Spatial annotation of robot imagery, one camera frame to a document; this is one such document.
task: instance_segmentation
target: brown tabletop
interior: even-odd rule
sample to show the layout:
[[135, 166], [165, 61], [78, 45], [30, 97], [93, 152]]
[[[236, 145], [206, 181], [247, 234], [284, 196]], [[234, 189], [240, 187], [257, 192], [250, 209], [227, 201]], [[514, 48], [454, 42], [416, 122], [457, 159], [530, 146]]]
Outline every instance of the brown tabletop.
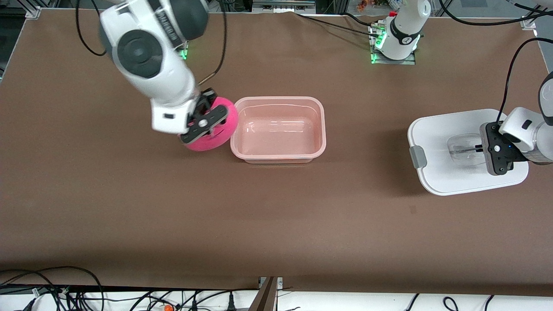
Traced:
[[[226, 144], [194, 153], [150, 127], [148, 99], [79, 42], [73, 11], [29, 20], [0, 84], [0, 267], [78, 265], [105, 285], [553, 294], [553, 165], [520, 185], [439, 197], [421, 186], [407, 127], [498, 108], [531, 32], [430, 19], [417, 65], [373, 65], [363, 35], [285, 14], [230, 14], [221, 71], [232, 101], [313, 96], [327, 148], [307, 165], [250, 165]], [[363, 28], [342, 17], [331, 21]], [[101, 50], [97, 16], [84, 37]], [[197, 78], [222, 18], [190, 43]], [[538, 109], [537, 44], [514, 68], [506, 112]], [[53, 282], [92, 284], [50, 273]]]

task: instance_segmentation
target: black cable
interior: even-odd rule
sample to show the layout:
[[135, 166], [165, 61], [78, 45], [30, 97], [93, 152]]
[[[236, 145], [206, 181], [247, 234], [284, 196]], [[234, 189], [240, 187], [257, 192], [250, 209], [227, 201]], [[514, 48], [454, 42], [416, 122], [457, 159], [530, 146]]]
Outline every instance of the black cable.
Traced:
[[536, 8], [531, 8], [531, 7], [523, 6], [522, 4], [518, 4], [518, 3], [514, 3], [513, 5], [516, 6], [517, 8], [521, 8], [521, 9], [530, 11], [531, 12], [530, 15], [532, 15], [532, 13], [549, 13], [548, 15], [553, 15], [553, 12], [548, 12], [547, 11], [548, 8], [540, 10], [539, 8], [541, 6], [537, 6]]
[[411, 308], [413, 307], [413, 304], [415, 303], [415, 300], [419, 297], [420, 294], [415, 294], [413, 298], [411, 299], [411, 302], [409, 303], [409, 306], [405, 311], [411, 311]]
[[230, 294], [228, 295], [227, 311], [236, 311], [236, 306], [234, 305], [234, 295], [232, 294], [232, 292], [230, 292]]
[[227, 12], [225, 12], [225, 10], [223, 9], [223, 6], [221, 6], [221, 12], [223, 13], [223, 51], [221, 53], [221, 60], [219, 61], [219, 65], [217, 66], [215, 71], [210, 73], [207, 77], [203, 78], [198, 83], [198, 85], [202, 85], [205, 82], [207, 82], [209, 79], [213, 78], [219, 72], [221, 67], [223, 67], [223, 62], [225, 61], [225, 55], [227, 52], [227, 27], [228, 26], [227, 26]]
[[462, 19], [459, 19], [457, 18], [455, 15], [453, 15], [445, 6], [443, 0], [438, 0], [438, 2], [440, 3], [440, 6], [442, 7], [442, 9], [444, 10], [444, 12], [449, 15], [449, 17], [451, 17], [454, 21], [456, 22], [459, 22], [461, 24], [465, 24], [465, 25], [470, 25], [470, 26], [499, 26], [499, 25], [507, 25], [507, 24], [512, 24], [512, 23], [518, 23], [518, 22], [522, 22], [524, 20], [528, 20], [528, 19], [533, 19], [533, 18], [538, 18], [538, 17], [542, 17], [542, 16], [546, 16], [546, 15], [553, 15], [553, 12], [544, 12], [544, 13], [540, 13], [540, 14], [537, 14], [537, 15], [533, 15], [533, 16], [527, 16], [527, 17], [521, 17], [521, 18], [516, 18], [516, 19], [511, 19], [511, 20], [504, 20], [504, 21], [501, 21], [501, 22], [493, 22], [493, 23], [476, 23], [476, 22], [469, 22], [467, 20], [462, 20]]
[[518, 54], [522, 50], [522, 48], [527, 45], [528, 43], [532, 41], [542, 41], [553, 44], [553, 40], [546, 39], [546, 38], [531, 38], [523, 42], [515, 52], [515, 55], [513, 56], [513, 59], [511, 60], [511, 64], [509, 65], [509, 71], [507, 72], [507, 80], [505, 81], [505, 91], [503, 92], [503, 102], [501, 103], [501, 108], [499, 109], [499, 113], [497, 114], [497, 120], [496, 122], [499, 122], [499, 119], [501, 118], [501, 114], [503, 113], [503, 108], [505, 108], [505, 103], [507, 102], [507, 93], [509, 91], [509, 80], [511, 79], [511, 73], [513, 72], [513, 65], [515, 64], [515, 60], [517, 59]]
[[79, 297], [79, 302], [81, 303], [81, 309], [83, 310], [88, 310], [88, 311], [94, 311], [94, 309], [92, 309], [88, 303], [86, 302], [86, 297], [85, 297], [85, 293], [81, 293], [80, 297]]
[[193, 298], [196, 297], [196, 295], [198, 295], [201, 292], [203, 292], [203, 291], [195, 291], [194, 295], [190, 296], [190, 298], [188, 298], [186, 301], [184, 301], [175, 311], [179, 311], [180, 309], [183, 309], [184, 305], [186, 305], [189, 301], [191, 301]]
[[71, 300], [71, 302], [73, 302], [73, 305], [75, 305], [75, 309], [77, 311], [90, 311], [90, 306], [85, 303], [84, 298], [85, 298], [84, 293], [77, 293], [77, 295], [75, 295], [75, 300], [71, 298], [69, 299]]
[[[455, 306], [455, 309], [451, 309], [447, 305], [448, 300], [450, 300], [453, 303], [453, 305]], [[453, 300], [453, 298], [451, 298], [449, 296], [445, 296], [444, 299], [442, 300], [442, 302], [444, 303], [444, 307], [446, 307], [446, 309], [448, 309], [449, 311], [459, 311], [459, 307], [457, 306], [457, 303], [455, 302], [455, 300]]]
[[141, 299], [141, 297], [134, 297], [134, 298], [126, 298], [126, 299], [110, 299], [110, 298], [96, 298], [96, 297], [83, 297], [84, 300], [105, 300], [110, 302], [122, 302], [122, 301], [130, 301], [130, 300], [137, 300]]
[[364, 21], [358, 19], [358, 18], [355, 17], [353, 14], [349, 14], [348, 12], [343, 12], [343, 13], [340, 13], [339, 15], [349, 16], [349, 17], [351, 17], [353, 20], [355, 20], [357, 23], [359, 23], [359, 24], [361, 24], [361, 25], [365, 25], [365, 26], [368, 26], [368, 27], [371, 26], [371, 23], [365, 23]]
[[147, 292], [146, 294], [142, 295], [142, 297], [138, 298], [138, 300], [134, 303], [134, 305], [131, 307], [129, 311], [133, 311], [141, 301], [148, 298], [148, 296], [150, 296], [152, 293], [153, 291]]
[[168, 291], [168, 292], [166, 292], [165, 294], [163, 294], [163, 295], [162, 295], [161, 297], [159, 297], [159, 298], [151, 297], [151, 298], [154, 299], [154, 303], [152, 304], [152, 303], [150, 302], [150, 306], [148, 306], [148, 309], [147, 309], [147, 310], [148, 310], [148, 311], [151, 311], [151, 310], [155, 307], [155, 305], [156, 305], [158, 302], [163, 302], [163, 303], [168, 304], [168, 305], [172, 306], [173, 308], [175, 308], [175, 305], [174, 305], [174, 304], [168, 302], [167, 300], [163, 300], [163, 298], [164, 298], [165, 296], [167, 296], [168, 294], [170, 294], [171, 292], [172, 292], [172, 291]]
[[[100, 11], [98, 10], [98, 7], [96, 6], [96, 2], [94, 2], [94, 0], [90, 0], [90, 1], [92, 1], [92, 5], [94, 6], [94, 9], [96, 10], [96, 13], [98, 14], [98, 17], [100, 17]], [[75, 24], [77, 25], [77, 34], [79, 34], [79, 39], [81, 39], [82, 45], [84, 45], [85, 48], [89, 52], [91, 52], [92, 54], [94, 54], [96, 56], [104, 56], [106, 54], [107, 50], [104, 50], [104, 52], [102, 52], [102, 53], [98, 53], [98, 52], [93, 51], [88, 46], [88, 44], [86, 44], [84, 38], [82, 37], [81, 26], [80, 26], [80, 23], [79, 23], [79, 5], [80, 4], [81, 4], [81, 0], [77, 0], [77, 3], [75, 4]]]
[[[29, 274], [37, 274], [38, 276], [42, 276], [42, 274], [40, 274], [40, 272], [44, 272], [44, 271], [51, 271], [51, 270], [60, 270], [60, 269], [73, 269], [73, 270], [78, 270], [78, 271], [81, 271], [81, 272], [85, 272], [86, 274], [88, 274], [89, 276], [91, 276], [94, 281], [96, 282], [96, 284], [98, 285], [98, 289], [100, 290], [100, 294], [102, 295], [102, 299], [104, 299], [104, 292], [103, 292], [103, 288], [102, 288], [102, 284], [100, 283], [100, 280], [98, 279], [98, 277], [92, 273], [92, 271], [90, 270], [87, 270], [87, 269], [84, 269], [84, 268], [81, 268], [81, 267], [76, 267], [76, 266], [58, 266], [58, 267], [50, 267], [50, 268], [44, 268], [44, 269], [40, 269], [40, 270], [36, 270], [36, 271], [32, 271], [32, 270], [19, 270], [19, 269], [13, 269], [11, 272], [16, 272], [16, 271], [24, 271], [25, 273], [22, 273], [18, 276], [15, 276], [15, 277], [12, 277], [11, 279], [7, 280], [7, 281], [4, 281], [1, 285], [4, 285], [8, 282], [13, 282], [13, 281], [16, 281], [24, 276], [27, 276]], [[104, 301], [102, 300], [102, 309], [101, 311], [104, 310]]]
[[531, 20], [530, 20], [530, 23], [535, 22], [535, 21], [536, 21], [536, 18], [531, 19]]
[[75, 300], [73, 300], [73, 297], [71, 297], [69, 294], [65, 295], [65, 304], [69, 308], [69, 310], [77, 310], [79, 311], [79, 308], [77, 307], [77, 304]]
[[306, 19], [313, 20], [313, 21], [315, 21], [315, 22], [319, 22], [319, 23], [323, 23], [323, 24], [330, 25], [330, 26], [334, 26], [334, 27], [338, 27], [338, 28], [345, 29], [345, 30], [349, 30], [350, 32], [355, 32], [355, 33], [364, 34], [364, 35], [367, 35], [367, 36], [369, 36], [369, 37], [378, 37], [377, 34], [368, 33], [368, 32], [362, 32], [362, 31], [360, 31], [360, 30], [347, 28], [347, 27], [344, 27], [344, 26], [341, 26], [341, 25], [337, 25], [337, 24], [332, 24], [332, 23], [329, 23], [329, 22], [325, 22], [324, 20], [316, 19], [316, 18], [309, 17], [309, 16], [303, 16], [303, 15], [301, 15], [301, 14], [296, 14], [296, 15], [301, 16], [301, 17], [306, 18]]
[[486, 304], [484, 305], [484, 311], [488, 311], [488, 305], [489, 305], [489, 302], [492, 301], [492, 298], [494, 297], [495, 295], [490, 295], [488, 297], [488, 299], [486, 300]]
[[52, 295], [52, 298], [54, 299], [54, 302], [56, 303], [56, 311], [60, 311], [60, 305], [61, 305], [61, 299], [60, 297], [58, 296], [57, 292], [56, 292], [56, 289], [57, 287], [47, 278], [45, 277], [43, 274], [41, 274], [39, 271], [32, 271], [32, 270], [25, 270], [25, 269], [7, 269], [7, 270], [1, 270], [0, 271], [0, 274], [2, 273], [9, 273], [9, 272], [23, 272], [22, 274], [18, 275], [18, 276], [15, 276], [5, 282], [3, 282], [2, 284], [0, 284], [0, 286], [3, 286], [5, 285], [7, 282], [11, 281], [11, 280], [15, 280], [15, 279], [19, 279], [19, 278], [22, 278], [26, 275], [29, 275], [29, 274], [36, 274], [37, 276], [41, 277], [46, 283], [48, 283], [48, 285], [50, 286], [50, 288], [46, 288], [48, 290], [48, 292]]
[[221, 294], [225, 294], [225, 293], [230, 293], [230, 292], [238, 292], [238, 291], [258, 291], [259, 289], [258, 288], [239, 288], [239, 289], [229, 289], [227, 291], [222, 291], [222, 292], [218, 292], [218, 293], [215, 293], [215, 294], [211, 294], [205, 298], [202, 298], [200, 300], [198, 300], [196, 302], [196, 305], [210, 299], [210, 298], [213, 298], [215, 296], [218, 296], [218, 295], [221, 295]]

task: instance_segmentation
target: white lid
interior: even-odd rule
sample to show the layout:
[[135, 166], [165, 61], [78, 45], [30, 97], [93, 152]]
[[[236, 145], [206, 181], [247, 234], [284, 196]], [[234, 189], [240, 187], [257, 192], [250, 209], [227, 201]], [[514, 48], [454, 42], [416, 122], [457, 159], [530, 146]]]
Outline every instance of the white lid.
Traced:
[[425, 117], [415, 120], [408, 130], [409, 145], [424, 150], [426, 166], [417, 169], [420, 182], [436, 195], [470, 193], [516, 185], [528, 175], [528, 163], [514, 163], [505, 175], [493, 176], [485, 164], [463, 167], [453, 162], [447, 140], [455, 135], [479, 133], [480, 126], [494, 122], [498, 111], [482, 109]]

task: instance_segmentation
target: pink ball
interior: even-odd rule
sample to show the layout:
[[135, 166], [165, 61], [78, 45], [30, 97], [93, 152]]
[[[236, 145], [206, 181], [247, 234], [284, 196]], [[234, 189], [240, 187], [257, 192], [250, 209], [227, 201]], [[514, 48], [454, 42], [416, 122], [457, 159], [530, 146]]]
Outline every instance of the pink ball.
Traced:
[[198, 138], [195, 142], [184, 146], [193, 151], [207, 151], [219, 147], [231, 138], [232, 134], [236, 130], [236, 127], [238, 126], [238, 111], [236, 110], [234, 104], [224, 97], [217, 97], [212, 108], [219, 105], [223, 105], [228, 109], [228, 116], [225, 119], [225, 123], [215, 125], [215, 127], [211, 130], [211, 134], [204, 135]]

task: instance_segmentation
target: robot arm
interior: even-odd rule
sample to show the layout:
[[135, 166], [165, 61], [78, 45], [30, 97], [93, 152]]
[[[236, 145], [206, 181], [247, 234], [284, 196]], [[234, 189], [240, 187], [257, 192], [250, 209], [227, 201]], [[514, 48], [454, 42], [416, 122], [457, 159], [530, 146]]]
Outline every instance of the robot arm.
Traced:
[[553, 73], [540, 86], [541, 114], [517, 107], [504, 121], [480, 127], [482, 151], [491, 175], [504, 175], [514, 162], [553, 163]]
[[[150, 98], [152, 128], [186, 134], [185, 143], [226, 117], [221, 111], [208, 116], [209, 97], [200, 94], [192, 72], [174, 52], [203, 35], [207, 18], [204, 0], [127, 0], [100, 15], [100, 37], [115, 66]], [[209, 122], [198, 120], [200, 115]]]
[[395, 17], [386, 17], [379, 21], [385, 24], [382, 39], [375, 47], [384, 56], [393, 60], [405, 59], [416, 49], [420, 31], [430, 16], [431, 6], [428, 0], [404, 0]]
[[548, 164], [553, 162], [553, 72], [540, 86], [538, 103], [541, 114], [517, 107], [503, 121], [499, 133], [526, 159]]

